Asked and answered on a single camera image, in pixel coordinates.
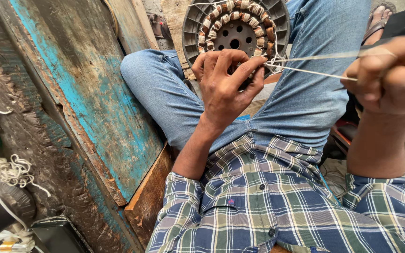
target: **toe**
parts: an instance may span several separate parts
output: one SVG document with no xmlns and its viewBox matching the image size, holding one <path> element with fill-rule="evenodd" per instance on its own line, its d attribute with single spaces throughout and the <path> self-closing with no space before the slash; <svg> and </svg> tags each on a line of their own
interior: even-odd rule
<svg viewBox="0 0 405 253">
<path fill-rule="evenodd" d="M 382 17 L 384 18 L 384 19 L 386 19 L 387 17 L 388 17 L 388 14 L 390 13 L 390 10 L 389 9 L 386 9 L 385 11 L 384 11 L 384 14 L 382 14 Z"/>
<path fill-rule="evenodd" d="M 373 20 L 371 21 L 371 25 L 374 25 L 377 21 L 382 19 L 382 15 L 384 14 L 385 7 L 380 6 L 378 7 L 373 13 Z"/>
</svg>

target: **fingernail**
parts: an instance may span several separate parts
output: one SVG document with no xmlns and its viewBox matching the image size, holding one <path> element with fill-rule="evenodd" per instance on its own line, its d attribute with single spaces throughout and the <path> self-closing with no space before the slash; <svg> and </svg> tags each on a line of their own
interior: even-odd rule
<svg viewBox="0 0 405 253">
<path fill-rule="evenodd" d="M 364 95 L 364 99 L 366 101 L 375 101 L 376 100 L 376 95 L 371 94 L 371 93 L 367 93 Z"/>
</svg>

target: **hole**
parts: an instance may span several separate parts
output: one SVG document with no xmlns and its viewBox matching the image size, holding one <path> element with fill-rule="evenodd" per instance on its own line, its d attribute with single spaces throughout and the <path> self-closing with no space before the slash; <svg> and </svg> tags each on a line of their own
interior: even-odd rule
<svg viewBox="0 0 405 253">
<path fill-rule="evenodd" d="M 239 40 L 237 39 L 232 40 L 230 46 L 232 49 L 238 49 L 240 46 Z"/>
</svg>

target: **wooden plank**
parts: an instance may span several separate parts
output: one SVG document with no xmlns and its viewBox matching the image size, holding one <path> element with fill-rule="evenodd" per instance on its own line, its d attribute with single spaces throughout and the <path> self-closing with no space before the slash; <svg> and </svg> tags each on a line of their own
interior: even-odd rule
<svg viewBox="0 0 405 253">
<path fill-rule="evenodd" d="M 253 101 L 248 107 L 246 107 L 239 117 L 245 115 L 249 115 L 250 117 L 254 116 L 260 110 L 260 108 L 262 108 L 266 101 L 266 99 Z"/>
<path fill-rule="evenodd" d="M 118 20 L 118 38 L 127 54 L 149 48 L 159 50 L 141 1 L 107 1 Z"/>
<path fill-rule="evenodd" d="M 64 117 L 52 98 L 39 95 L 1 25 L 0 109 L 13 111 L 0 115 L 0 157 L 16 153 L 30 161 L 35 183 L 51 193 L 47 197 L 27 186 L 37 205 L 35 219 L 69 217 L 95 253 L 144 251 L 77 142 L 67 136 Z"/>
<path fill-rule="evenodd" d="M 171 148 L 166 145 L 124 209 L 127 220 L 144 248 L 148 246 L 157 214 L 162 208 L 165 179 L 173 167 L 170 157 Z"/>
<path fill-rule="evenodd" d="M 161 0 L 160 5 L 162 6 L 166 23 L 170 28 L 170 33 L 184 76 L 189 80 L 195 80 L 195 75 L 190 69 L 187 60 L 185 60 L 184 50 L 182 48 L 182 25 L 184 24 L 184 17 L 190 2 L 191 0 Z"/>
<path fill-rule="evenodd" d="M 111 196 L 124 205 L 163 145 L 121 77 L 123 55 L 101 8 L 94 0 L 0 0 L 0 17 Z"/>
<path fill-rule="evenodd" d="M 135 11 L 139 18 L 140 23 L 142 24 L 143 31 L 148 38 L 149 45 L 151 49 L 160 50 L 159 45 L 157 45 L 156 36 L 154 35 L 153 28 L 151 23 L 149 23 L 148 15 L 146 14 L 145 7 L 141 0 L 132 0 Z"/>
</svg>

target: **blue jeans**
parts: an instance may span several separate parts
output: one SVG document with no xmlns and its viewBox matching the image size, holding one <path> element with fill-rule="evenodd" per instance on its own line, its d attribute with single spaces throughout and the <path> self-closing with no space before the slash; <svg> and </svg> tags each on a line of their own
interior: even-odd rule
<svg viewBox="0 0 405 253">
<path fill-rule="evenodd" d="M 291 0 L 290 58 L 359 50 L 370 0 Z M 288 67 L 341 75 L 353 58 L 288 62 Z M 181 150 L 204 111 L 182 82 L 176 51 L 147 49 L 127 55 L 121 73 L 136 98 Z M 274 91 L 250 120 L 234 120 L 210 152 L 248 134 L 258 145 L 281 135 L 323 149 L 330 127 L 345 112 L 348 95 L 337 78 L 284 70 Z"/>
</svg>

